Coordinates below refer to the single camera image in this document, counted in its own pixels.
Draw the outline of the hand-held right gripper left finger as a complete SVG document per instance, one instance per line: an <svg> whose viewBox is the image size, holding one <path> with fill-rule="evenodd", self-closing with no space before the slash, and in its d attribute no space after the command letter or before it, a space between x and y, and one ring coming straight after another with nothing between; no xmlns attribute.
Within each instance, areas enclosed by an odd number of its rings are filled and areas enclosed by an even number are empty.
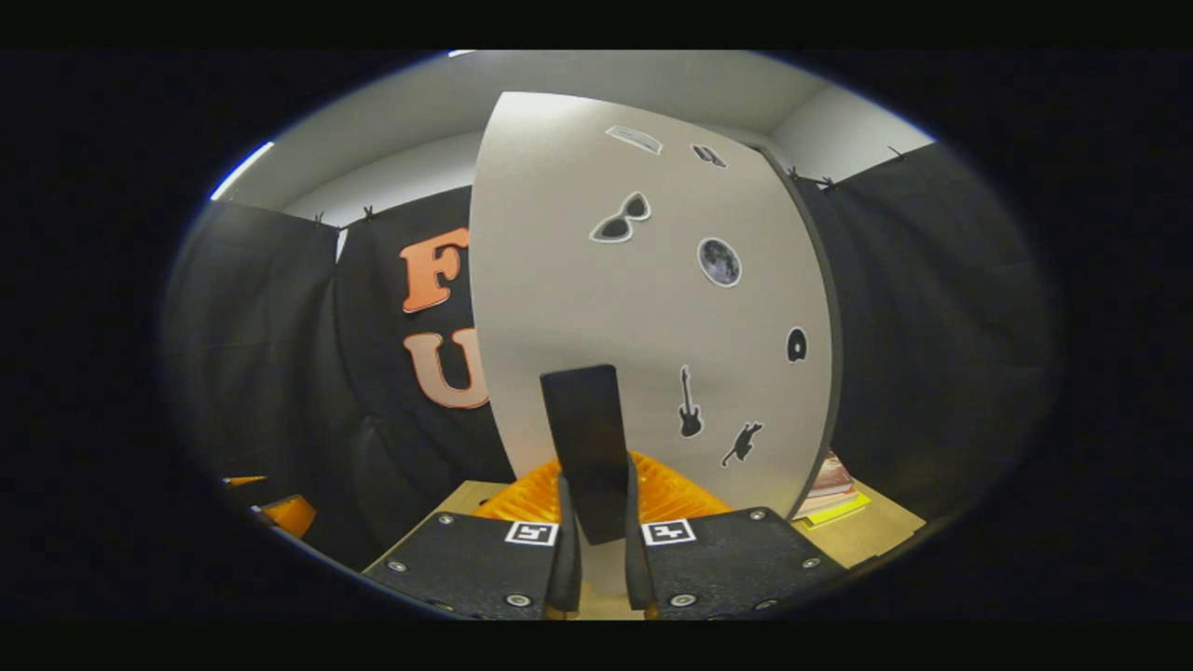
<svg viewBox="0 0 1193 671"><path fill-rule="evenodd" d="M459 618L567 620L583 590L577 518L558 461L460 513L439 509L363 575Z"/></svg>

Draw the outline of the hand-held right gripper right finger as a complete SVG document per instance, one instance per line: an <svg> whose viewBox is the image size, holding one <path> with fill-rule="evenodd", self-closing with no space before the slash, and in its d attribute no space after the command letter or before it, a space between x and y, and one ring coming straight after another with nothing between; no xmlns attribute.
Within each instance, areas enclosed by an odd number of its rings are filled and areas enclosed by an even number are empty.
<svg viewBox="0 0 1193 671"><path fill-rule="evenodd" d="M625 578L647 620L758 620L826 596L848 570L768 507L730 510L647 456L628 456Z"/></svg>

